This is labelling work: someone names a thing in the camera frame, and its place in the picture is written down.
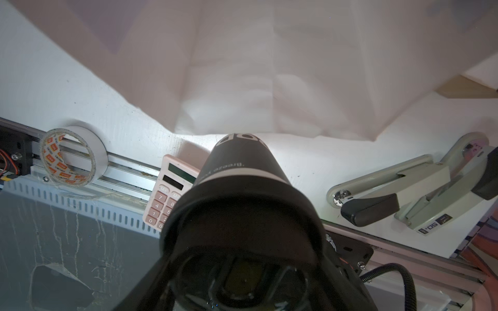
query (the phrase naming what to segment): calculator display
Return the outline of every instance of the calculator display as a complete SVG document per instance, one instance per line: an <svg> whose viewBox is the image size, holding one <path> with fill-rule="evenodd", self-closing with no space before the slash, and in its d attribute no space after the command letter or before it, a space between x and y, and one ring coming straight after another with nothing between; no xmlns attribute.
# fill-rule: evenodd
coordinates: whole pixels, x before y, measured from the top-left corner
<svg viewBox="0 0 498 311"><path fill-rule="evenodd" d="M163 179L165 182L167 182L167 183L169 183L170 185L172 185L173 187L176 187L176 188L178 188L178 189L180 189L180 190L182 190L182 189L183 189L183 185L182 185L181 183L177 182L176 180L172 179L172 178L171 178L171 177L169 177L169 176L164 175L164 176L162 177L162 179Z"/></svg>
<svg viewBox="0 0 498 311"><path fill-rule="evenodd" d="M195 177L190 175L190 174L187 174L186 172L182 171L181 169L179 169L176 165L170 163L168 165L168 171L172 172L172 173L175 173L176 175L180 176L181 178L183 178L184 180L190 182L191 184L193 184L195 182Z"/></svg>

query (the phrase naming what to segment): calculator button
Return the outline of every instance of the calculator button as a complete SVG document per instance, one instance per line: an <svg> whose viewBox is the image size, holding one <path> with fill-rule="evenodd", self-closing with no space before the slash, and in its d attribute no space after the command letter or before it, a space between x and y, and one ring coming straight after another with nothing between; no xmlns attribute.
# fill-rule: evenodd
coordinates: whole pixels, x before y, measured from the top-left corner
<svg viewBox="0 0 498 311"><path fill-rule="evenodd" d="M152 201L152 207L156 210L162 210L162 207L164 206L163 203L159 202L158 200Z"/></svg>
<svg viewBox="0 0 498 311"><path fill-rule="evenodd" d="M156 192L156 195L154 196L154 199L158 200L159 202L163 202L164 203L166 201L167 197L168 197L167 195L165 195L164 193L158 191L158 192Z"/></svg>
<svg viewBox="0 0 498 311"><path fill-rule="evenodd" d="M165 221L168 219L168 216L169 216L169 214L168 214L168 215L166 215L166 214L161 214L161 218L159 219L159 221L165 222Z"/></svg>
<svg viewBox="0 0 498 311"><path fill-rule="evenodd" d="M166 206L169 208L173 208L173 207L175 207L175 204L176 204L176 200L173 200L173 198L170 197L168 199L168 202L166 203Z"/></svg>
<svg viewBox="0 0 498 311"><path fill-rule="evenodd" d="M175 191L173 191L169 196L177 201L182 197L178 192Z"/></svg>
<svg viewBox="0 0 498 311"><path fill-rule="evenodd" d="M149 208L149 213L148 214L151 215L154 218L159 218L159 215L161 214L161 212L158 211L158 210L155 210L153 208Z"/></svg>
<svg viewBox="0 0 498 311"><path fill-rule="evenodd" d="M159 185L159 187L157 188L159 191L161 191L162 193L166 193L168 194L169 193L169 188L166 187L165 185Z"/></svg>
<svg viewBox="0 0 498 311"><path fill-rule="evenodd" d="M162 212L163 212L163 215L166 215L166 216L168 216L168 217L169 217L169 216L171 215L171 212L172 212L172 211L173 211L173 210L172 210L172 209L170 209L169 207L165 207L165 208L164 208L164 210L163 210Z"/></svg>
<svg viewBox="0 0 498 311"><path fill-rule="evenodd" d="M146 224L155 225L156 222L157 222L157 219L155 219L151 215L147 215L147 217L145 218L145 223Z"/></svg>

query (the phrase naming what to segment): red wire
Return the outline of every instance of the red wire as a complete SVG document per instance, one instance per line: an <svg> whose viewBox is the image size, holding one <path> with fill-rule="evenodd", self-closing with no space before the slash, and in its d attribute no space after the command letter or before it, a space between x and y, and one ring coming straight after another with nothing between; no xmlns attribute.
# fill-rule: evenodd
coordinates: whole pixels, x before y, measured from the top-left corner
<svg viewBox="0 0 498 311"><path fill-rule="evenodd" d="M0 152L0 155L1 157L3 158L3 161L5 162L5 167L3 168L2 172L0 173L0 176L2 176L6 170L7 170L7 167L8 167L8 161L7 159L5 158L5 156L3 155L3 153Z"/></svg>
<svg viewBox="0 0 498 311"><path fill-rule="evenodd" d="M342 262L347 263L347 264L351 267L351 269L352 269L353 271L355 270L355 269L353 268L353 266L352 266L349 262L347 262L346 260L342 259L342 257L339 257L339 259L340 259Z"/></svg>
<svg viewBox="0 0 498 311"><path fill-rule="evenodd" d="M19 175L19 168L17 167L17 165L14 163L14 161L10 158L10 156L5 152L3 151L2 149L0 149L0 153L3 153L4 156L7 157L7 159L9 159L9 161L12 163L12 165L14 166L15 168L15 174L16 175Z"/></svg>

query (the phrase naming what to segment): cable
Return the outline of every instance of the cable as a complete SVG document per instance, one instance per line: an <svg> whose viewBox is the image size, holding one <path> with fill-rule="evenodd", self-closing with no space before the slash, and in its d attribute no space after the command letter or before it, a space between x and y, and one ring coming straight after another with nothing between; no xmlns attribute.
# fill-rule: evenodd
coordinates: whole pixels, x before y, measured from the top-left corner
<svg viewBox="0 0 498 311"><path fill-rule="evenodd" d="M15 168L15 174L16 175L19 175L19 168L17 167L17 165L14 163L14 160L12 160L12 158L5 152L3 151L2 149L0 149L0 153L3 154L5 157L7 157L7 159L9 159L10 163L12 164L12 166L14 166Z"/></svg>
<svg viewBox="0 0 498 311"><path fill-rule="evenodd" d="M344 262L345 264L347 264L348 266L350 266L350 267L351 267L351 269L352 269L353 271L355 270L355 269L353 268L353 266L352 266L349 262L347 262L346 260L344 260L342 257L339 257L339 259L340 259L342 262Z"/></svg>
<svg viewBox="0 0 498 311"><path fill-rule="evenodd" d="M3 161L5 162L5 167L3 168L2 172L0 173L0 177L7 171L8 168L8 161L3 155L3 153L0 152L1 157L3 158Z"/></svg>
<svg viewBox="0 0 498 311"><path fill-rule="evenodd" d="M405 311L417 311L417 294L415 292L415 284L410 272L400 264L390 263L377 267L360 276L362 282L370 281L384 273L390 271L398 271L403 278L405 287Z"/></svg>

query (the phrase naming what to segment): pink calculator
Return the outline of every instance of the pink calculator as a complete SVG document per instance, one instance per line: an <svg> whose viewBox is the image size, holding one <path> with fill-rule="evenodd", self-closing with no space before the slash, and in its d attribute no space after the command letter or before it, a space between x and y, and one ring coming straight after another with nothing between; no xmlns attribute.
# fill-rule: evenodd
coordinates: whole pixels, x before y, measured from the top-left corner
<svg viewBox="0 0 498 311"><path fill-rule="evenodd" d="M181 196L192 188L199 170L182 160L165 155L161 171L143 213L143 222L161 231Z"/></svg>

